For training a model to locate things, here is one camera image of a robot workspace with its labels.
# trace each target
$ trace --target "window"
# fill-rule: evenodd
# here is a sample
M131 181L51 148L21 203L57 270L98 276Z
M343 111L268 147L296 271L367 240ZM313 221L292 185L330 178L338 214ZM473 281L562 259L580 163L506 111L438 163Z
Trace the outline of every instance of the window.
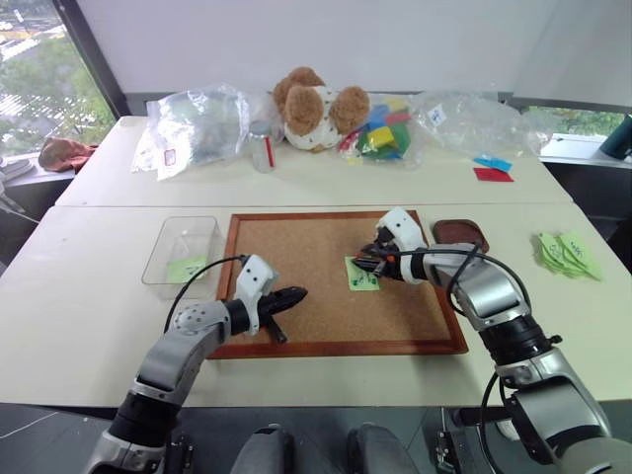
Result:
M48 136L99 143L115 122L49 0L0 0L0 156Z
M530 111L545 114L556 133L608 137L625 118L625 114L582 111L555 107L529 107Z

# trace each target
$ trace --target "black cable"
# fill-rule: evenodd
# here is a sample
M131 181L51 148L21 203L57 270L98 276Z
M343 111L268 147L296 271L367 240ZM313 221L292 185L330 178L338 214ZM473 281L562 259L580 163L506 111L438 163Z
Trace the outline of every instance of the black cable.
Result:
M487 443L487 434L485 432L485 411L487 410L487 402L490 399L492 388L494 388L494 384L496 383L497 379L498 379L498 374L494 372L494 374L492 375L492 378L490 378L490 381L487 383L487 387L485 387L485 393L483 393L483 401L481 402L481 413L480 413L479 423L481 425L481 447L483 448L483 453L485 454L485 457L487 458L487 462L490 464L490 466L492 467L492 469L494 470L496 474L504 474L503 470L500 467L498 467L498 464L496 464L494 457L492 457L490 446Z
M463 261L463 263L456 270L456 273L450 279L445 289L445 293L447 294L447 302L450 304L450 307L452 308L452 310L460 314L461 316L465 316L465 314L463 313L463 311L461 311L454 305L454 302L452 301L452 292L454 291L454 286L458 282L459 277L463 274L463 272L465 271L465 268L472 261L474 256L478 253L480 248L481 248L480 243L476 243L474 247L472 247L472 250L469 251L469 253L467 254L467 257L465 257L465 260Z
M203 274L204 272L212 269L214 266L219 265L219 264L224 264L226 262L232 262L233 260L241 260L243 262L246 257L247 256L245 256L245 255L235 255L233 257L226 257L225 259L216 260L212 264L208 264L206 267L203 267L203 268L199 269L197 272L195 272L191 276L191 278L189 278L189 281L187 281L187 283L182 287L182 289L176 295L176 299L174 299L174 302L171 305L171 308L169 309L169 314L167 315L167 321L165 321L165 329L163 330L163 333L166 333L167 331L169 331L169 326L171 325L171 318L173 317L174 312L176 311L176 306L178 306L178 303L180 303L180 300L182 299L182 297L185 295L185 293L189 289L189 286L191 286L191 284L201 274Z
M465 256L468 256L470 254L469 250L459 250L459 249L450 249L450 250L448 250L448 249L408 250L408 251L404 251L404 252L390 252L390 251L387 251L387 250L373 249L373 252L378 254L378 255L384 256L384 257L388 257L389 255L392 255L393 257L403 257L405 255L425 255L425 254L453 254L453 255L465 255ZM486 255L486 254L477 253L477 254L474 254L474 257L478 257L480 259L483 259L483 260L486 260L488 262L491 262L492 264L500 267L505 272L507 272L510 275L510 277L512 277L513 280L516 282L518 287L520 288L520 292L522 293L522 297L524 298L524 302L528 306L531 306L531 298L529 297L529 293L527 292L526 287L524 286L524 283L522 282L520 277L517 275L517 273L514 272L507 264L504 264L500 260L497 260L494 257L490 257L489 255Z

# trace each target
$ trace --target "small bottle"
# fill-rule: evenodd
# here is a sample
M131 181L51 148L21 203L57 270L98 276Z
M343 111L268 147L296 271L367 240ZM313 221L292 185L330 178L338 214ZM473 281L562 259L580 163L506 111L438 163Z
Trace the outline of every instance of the small bottle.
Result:
M275 168L275 146L269 123L253 121L250 124L248 147L253 155L253 165L257 171L269 173Z

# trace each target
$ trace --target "plastic storage box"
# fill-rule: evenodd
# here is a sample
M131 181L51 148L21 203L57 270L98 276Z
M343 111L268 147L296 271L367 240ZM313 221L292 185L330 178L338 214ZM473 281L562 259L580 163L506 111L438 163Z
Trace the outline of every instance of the plastic storage box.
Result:
M151 252L142 282L163 299L173 299L196 270L222 258L224 241L214 217L170 217ZM199 277L185 299L211 299L217 291L221 265Z

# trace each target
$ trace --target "teddy bear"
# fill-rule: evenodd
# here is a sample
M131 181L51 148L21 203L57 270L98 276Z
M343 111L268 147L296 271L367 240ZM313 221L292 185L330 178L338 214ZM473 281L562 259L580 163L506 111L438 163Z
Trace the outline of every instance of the teddy bear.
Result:
M336 146L366 121L369 99L358 86L335 92L309 67L297 67L273 90L285 138L317 153Z

